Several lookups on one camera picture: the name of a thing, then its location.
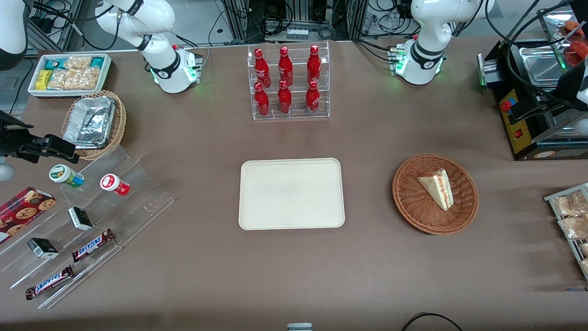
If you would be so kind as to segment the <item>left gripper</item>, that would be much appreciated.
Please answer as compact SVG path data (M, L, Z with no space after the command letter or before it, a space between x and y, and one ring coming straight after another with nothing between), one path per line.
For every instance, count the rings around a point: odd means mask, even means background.
M556 88L551 92L562 102L569 103L571 108L579 111L587 110L587 59L582 60L572 69L566 71L557 82ZM550 113L554 102L550 100L538 100L537 98L523 98L517 101L513 97L507 99L507 113L509 122L519 122L531 117Z

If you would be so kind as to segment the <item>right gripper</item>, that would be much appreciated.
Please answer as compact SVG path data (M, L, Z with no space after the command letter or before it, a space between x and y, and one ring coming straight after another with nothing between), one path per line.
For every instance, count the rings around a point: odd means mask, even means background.
M79 162L79 155L75 153L74 144L52 134L31 138L29 129L32 128L34 128L33 125L26 124L5 111L0 111L1 156L23 159L33 164L38 163L40 157L53 157L72 164Z

